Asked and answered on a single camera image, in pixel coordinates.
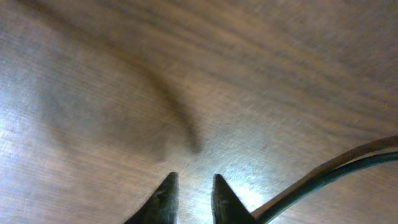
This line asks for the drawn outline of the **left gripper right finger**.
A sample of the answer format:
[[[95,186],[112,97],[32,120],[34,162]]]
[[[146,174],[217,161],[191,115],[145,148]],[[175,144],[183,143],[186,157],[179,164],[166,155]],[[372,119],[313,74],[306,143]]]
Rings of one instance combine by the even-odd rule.
[[[221,174],[213,177],[211,209],[214,224],[255,224],[248,212]]]

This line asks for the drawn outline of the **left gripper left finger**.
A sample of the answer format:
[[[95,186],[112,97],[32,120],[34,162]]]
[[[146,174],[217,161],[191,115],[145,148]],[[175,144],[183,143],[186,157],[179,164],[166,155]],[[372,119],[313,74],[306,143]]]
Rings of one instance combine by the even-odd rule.
[[[178,174],[171,172],[146,203],[124,224],[175,224],[178,212]]]

